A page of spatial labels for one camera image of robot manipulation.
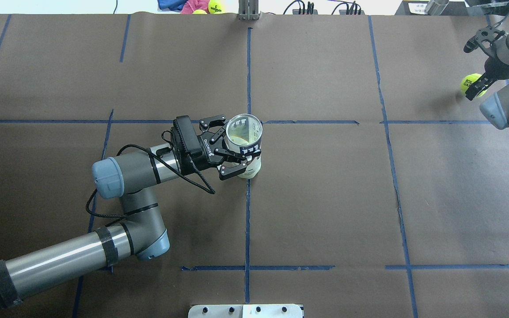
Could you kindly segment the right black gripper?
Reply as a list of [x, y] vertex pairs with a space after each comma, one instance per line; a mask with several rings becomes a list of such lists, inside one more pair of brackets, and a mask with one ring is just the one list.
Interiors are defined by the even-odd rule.
[[465, 77], [465, 97], [473, 100], [485, 94], [487, 89], [498, 80], [509, 80], [509, 65], [498, 58], [488, 57], [484, 64], [484, 76]]

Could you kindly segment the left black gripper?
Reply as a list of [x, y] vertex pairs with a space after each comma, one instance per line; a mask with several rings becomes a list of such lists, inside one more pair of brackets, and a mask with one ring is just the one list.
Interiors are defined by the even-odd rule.
[[[214, 153], [215, 149], [225, 148], [224, 140], [221, 137], [226, 131], [225, 125], [227, 120], [226, 115], [222, 114], [200, 119], [199, 128], [203, 133], [198, 136], [198, 139], [201, 143], [203, 155], [202, 157], [192, 159], [192, 161], [198, 171], [218, 166], [220, 180], [227, 180], [236, 176], [242, 179], [252, 179], [261, 169], [262, 161], [260, 156], [262, 151], [254, 151], [246, 155], [232, 151]], [[214, 127], [219, 127], [217, 132], [209, 132]], [[224, 162], [233, 163], [234, 165], [226, 166], [222, 164]], [[180, 171], [183, 175], [190, 175], [195, 172], [188, 157], [180, 155]]]

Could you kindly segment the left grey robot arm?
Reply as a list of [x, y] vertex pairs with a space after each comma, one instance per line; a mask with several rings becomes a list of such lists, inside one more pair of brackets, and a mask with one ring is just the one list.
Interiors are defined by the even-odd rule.
[[[63, 243], [107, 220], [85, 210], [94, 189], [91, 165], [103, 148], [152, 144], [162, 124], [0, 123], [0, 260]], [[242, 303], [238, 270], [186, 271], [196, 262], [244, 260], [246, 181], [219, 181], [210, 195], [183, 180], [156, 187], [171, 248], [150, 261], [121, 260], [24, 297], [0, 318], [183, 318], [197, 303]]]

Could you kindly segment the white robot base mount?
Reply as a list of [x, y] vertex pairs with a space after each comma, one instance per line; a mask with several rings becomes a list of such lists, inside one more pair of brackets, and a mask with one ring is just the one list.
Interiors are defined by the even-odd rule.
[[204, 304], [189, 309], [189, 318], [304, 318], [302, 305], [279, 304]]

